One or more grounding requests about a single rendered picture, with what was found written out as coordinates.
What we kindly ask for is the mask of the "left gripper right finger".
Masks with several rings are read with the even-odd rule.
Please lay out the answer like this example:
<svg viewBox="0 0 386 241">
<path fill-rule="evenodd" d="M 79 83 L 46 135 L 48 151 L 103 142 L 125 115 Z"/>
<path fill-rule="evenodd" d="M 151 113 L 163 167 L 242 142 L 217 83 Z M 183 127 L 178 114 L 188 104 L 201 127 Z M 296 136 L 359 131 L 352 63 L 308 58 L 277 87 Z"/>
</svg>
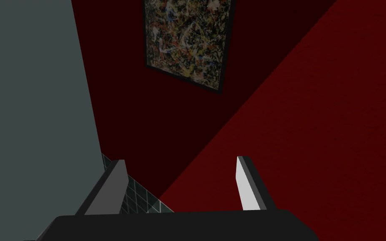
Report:
<svg viewBox="0 0 386 241">
<path fill-rule="evenodd" d="M 237 156 L 235 180 L 243 210 L 277 209 L 250 157 Z"/>
</svg>

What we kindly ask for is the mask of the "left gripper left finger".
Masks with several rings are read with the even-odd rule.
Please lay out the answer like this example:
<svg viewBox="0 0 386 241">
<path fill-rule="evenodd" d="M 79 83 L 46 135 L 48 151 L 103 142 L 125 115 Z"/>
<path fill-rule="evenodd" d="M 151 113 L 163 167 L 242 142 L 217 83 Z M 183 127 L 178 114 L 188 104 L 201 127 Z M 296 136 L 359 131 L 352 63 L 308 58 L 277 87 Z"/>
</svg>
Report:
<svg viewBox="0 0 386 241">
<path fill-rule="evenodd" d="M 125 161 L 112 161 L 75 214 L 118 214 L 128 183 Z"/>
</svg>

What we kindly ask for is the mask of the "abstract splatter painting black frame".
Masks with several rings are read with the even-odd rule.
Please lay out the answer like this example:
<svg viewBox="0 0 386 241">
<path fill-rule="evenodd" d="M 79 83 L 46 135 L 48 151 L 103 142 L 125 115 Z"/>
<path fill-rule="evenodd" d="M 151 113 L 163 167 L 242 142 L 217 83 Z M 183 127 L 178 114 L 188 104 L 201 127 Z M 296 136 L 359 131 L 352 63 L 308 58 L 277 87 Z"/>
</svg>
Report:
<svg viewBox="0 0 386 241">
<path fill-rule="evenodd" d="M 145 67 L 223 90 L 237 0 L 142 0 Z"/>
</svg>

